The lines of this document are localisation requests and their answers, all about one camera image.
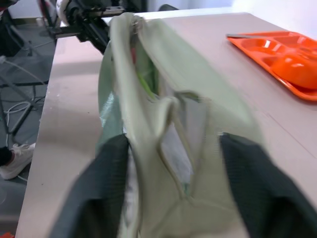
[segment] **table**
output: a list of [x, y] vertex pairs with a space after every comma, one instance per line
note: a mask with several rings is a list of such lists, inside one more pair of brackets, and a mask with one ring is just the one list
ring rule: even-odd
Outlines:
[[[260, 122], [272, 159], [317, 208], [317, 106], [293, 97], [225, 39], [227, 33], [281, 28], [247, 13], [164, 21], [241, 92]], [[101, 132], [101, 59], [90, 43], [73, 37], [57, 43], [17, 238], [48, 236], [72, 183], [94, 158]]]

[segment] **orange tray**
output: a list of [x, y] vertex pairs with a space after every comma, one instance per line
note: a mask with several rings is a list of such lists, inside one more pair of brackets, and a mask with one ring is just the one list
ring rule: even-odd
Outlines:
[[[315, 77], [317, 76], [317, 41], [290, 31], [239, 35], [251, 38], [227, 38], [293, 94], [304, 100], [317, 101], [317, 77]], [[292, 65], [288, 63], [289, 57], [293, 59]], [[298, 67], [294, 67], [296, 66], [294, 62], [297, 62], [296, 65], [303, 66], [299, 67], [300, 72]], [[314, 84], [312, 88], [301, 85], [302, 82], [307, 84], [307, 80], [306, 82], [302, 80], [302, 75], [305, 80], [307, 77], [310, 78], [311, 81], [307, 80], [310, 85]]]

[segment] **gray floor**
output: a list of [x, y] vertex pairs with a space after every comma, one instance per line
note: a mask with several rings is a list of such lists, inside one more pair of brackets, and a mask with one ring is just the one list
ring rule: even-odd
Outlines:
[[[40, 53], [41, 56], [37, 56], [33, 54], [33, 56], [27, 56], [28, 50], [20, 50], [20, 52], [13, 58], [8, 58], [10, 62], [13, 62], [28, 71], [35, 74], [39, 77], [42, 81], [47, 81], [50, 76], [51, 67], [53, 56], [55, 52], [55, 43], [52, 42], [52, 39], [47, 35], [45, 28], [38, 27], [36, 25], [23, 25], [19, 26], [18, 30], [20, 33], [28, 40], [31, 41], [32, 46], [36, 47], [41, 44], [47, 43], [43, 46], [36, 47], [35, 49]], [[17, 69], [14, 66], [8, 65], [6, 63], [0, 64], [0, 73], [1, 76], [5, 76], [7, 80], [12, 82], [21, 82], [21, 81], [34, 81], [33, 77], [29, 76], [25, 72]], [[28, 95], [32, 95], [32, 87], [20, 87], [20, 89]], [[47, 86], [40, 85], [36, 86], [36, 96], [39, 99], [38, 104], [43, 105], [44, 97], [46, 95]], [[4, 88], [1, 90], [1, 98], [3, 100], [3, 106], [5, 110], [8, 110], [10, 107], [14, 106], [19, 102], [23, 102], [24, 100], [16, 94], [10, 88]], [[25, 122], [22, 124], [21, 128], [19, 129], [17, 135], [15, 136], [15, 140], [20, 143], [28, 143], [32, 144], [36, 142], [40, 119], [41, 119], [41, 110], [40, 111], [31, 111], [28, 115]], [[19, 118], [21, 113], [14, 113], [10, 115], [10, 126], [13, 126], [16, 120]], [[0, 124], [0, 147], [5, 146], [6, 141], [6, 134], [4, 132], [2, 124]], [[9, 140], [9, 147], [13, 145], [12, 140]], [[20, 174], [21, 177], [27, 178], [28, 171], [30, 166], [27, 166], [22, 173]], [[25, 181], [21, 180], [20, 178], [15, 178], [13, 181], [26, 183]]]

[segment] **person's foot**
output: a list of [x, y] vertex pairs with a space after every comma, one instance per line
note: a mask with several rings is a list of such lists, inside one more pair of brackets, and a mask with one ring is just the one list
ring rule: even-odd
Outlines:
[[21, 171], [27, 166], [33, 157], [33, 151], [35, 148], [35, 143], [32, 145], [13, 145], [12, 152], [14, 153], [13, 161], [0, 167], [0, 175], [3, 179], [15, 178], [21, 173]]

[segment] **light green bag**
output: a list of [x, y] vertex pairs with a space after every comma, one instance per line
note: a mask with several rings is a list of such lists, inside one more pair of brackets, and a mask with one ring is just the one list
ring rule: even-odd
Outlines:
[[[130, 13], [111, 20], [99, 109], [99, 145], [124, 126], [136, 167], [132, 217], [127, 222], [123, 212], [120, 237], [248, 237], [217, 137], [226, 131], [263, 144], [259, 127], [237, 93], [163, 21]], [[175, 154], [186, 154], [189, 179], [173, 165]]]

